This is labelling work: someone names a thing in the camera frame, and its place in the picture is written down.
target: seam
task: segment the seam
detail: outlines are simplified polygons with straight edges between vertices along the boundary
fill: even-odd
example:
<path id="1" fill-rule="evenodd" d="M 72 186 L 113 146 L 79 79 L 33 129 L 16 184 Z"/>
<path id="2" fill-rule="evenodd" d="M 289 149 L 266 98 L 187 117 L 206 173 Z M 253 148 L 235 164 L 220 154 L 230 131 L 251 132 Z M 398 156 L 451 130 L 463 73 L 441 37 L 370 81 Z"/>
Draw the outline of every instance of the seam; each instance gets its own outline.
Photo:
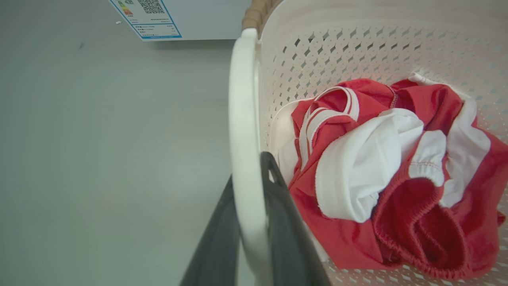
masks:
<path id="1" fill-rule="evenodd" d="M 392 91 L 393 93 L 393 99 L 392 99 L 392 103 L 390 103 L 390 109 L 394 108 L 395 105 L 397 104 L 397 100 L 399 99 L 399 95 L 395 92 L 395 90 L 393 90 L 392 87 L 388 86 L 387 87 Z"/>
<path id="2" fill-rule="evenodd" d="M 441 169 L 441 166 L 438 164 L 432 163 L 432 162 L 411 162 L 411 165 L 425 165 L 425 166 L 431 166 L 436 169 Z"/>

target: qr code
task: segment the qr code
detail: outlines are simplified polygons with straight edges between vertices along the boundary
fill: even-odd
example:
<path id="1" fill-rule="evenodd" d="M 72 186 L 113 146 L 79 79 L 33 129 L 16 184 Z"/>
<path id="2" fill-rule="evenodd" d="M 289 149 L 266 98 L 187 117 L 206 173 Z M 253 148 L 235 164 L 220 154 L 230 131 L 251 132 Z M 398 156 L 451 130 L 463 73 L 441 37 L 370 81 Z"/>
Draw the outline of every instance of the qr code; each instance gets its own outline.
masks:
<path id="1" fill-rule="evenodd" d="M 146 14 L 164 14 L 158 0 L 138 0 Z"/>

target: white laundry basket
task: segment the white laundry basket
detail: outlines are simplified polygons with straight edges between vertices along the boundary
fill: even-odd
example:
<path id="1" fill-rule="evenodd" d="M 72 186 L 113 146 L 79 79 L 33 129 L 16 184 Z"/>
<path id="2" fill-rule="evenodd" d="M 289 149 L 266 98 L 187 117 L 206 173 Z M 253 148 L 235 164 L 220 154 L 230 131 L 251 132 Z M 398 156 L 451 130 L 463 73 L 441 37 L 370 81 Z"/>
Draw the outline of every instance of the white laundry basket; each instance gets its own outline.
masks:
<path id="1" fill-rule="evenodd" d="M 292 136 L 297 100 L 341 81 L 391 84 L 418 72 L 476 99 L 479 127 L 508 142 L 508 1 L 253 0 L 230 71 L 229 124 L 242 243 L 258 284 L 270 284 L 260 152 Z M 508 192 L 498 209 L 508 214 Z M 323 266 L 336 285 L 508 284 L 508 225 L 492 271 L 467 282 Z"/>

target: floor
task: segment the floor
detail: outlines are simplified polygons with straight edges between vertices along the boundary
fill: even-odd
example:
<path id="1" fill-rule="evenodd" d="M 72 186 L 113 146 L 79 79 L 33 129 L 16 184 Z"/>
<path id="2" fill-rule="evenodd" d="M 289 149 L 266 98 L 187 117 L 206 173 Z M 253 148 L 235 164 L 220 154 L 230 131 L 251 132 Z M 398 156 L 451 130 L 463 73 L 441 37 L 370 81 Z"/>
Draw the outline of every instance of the floor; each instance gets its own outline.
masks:
<path id="1" fill-rule="evenodd" d="M 0 3 L 0 284 L 176 285 L 231 173 L 233 41 L 81 5 Z"/>

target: white appliance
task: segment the white appliance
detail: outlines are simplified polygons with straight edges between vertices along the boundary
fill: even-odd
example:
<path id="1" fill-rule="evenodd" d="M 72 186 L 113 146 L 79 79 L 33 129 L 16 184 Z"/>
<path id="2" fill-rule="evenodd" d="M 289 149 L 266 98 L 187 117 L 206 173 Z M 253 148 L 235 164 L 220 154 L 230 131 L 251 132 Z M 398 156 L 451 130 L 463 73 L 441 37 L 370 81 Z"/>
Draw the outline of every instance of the white appliance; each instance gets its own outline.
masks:
<path id="1" fill-rule="evenodd" d="M 143 41 L 240 36 L 250 0 L 108 0 Z"/>

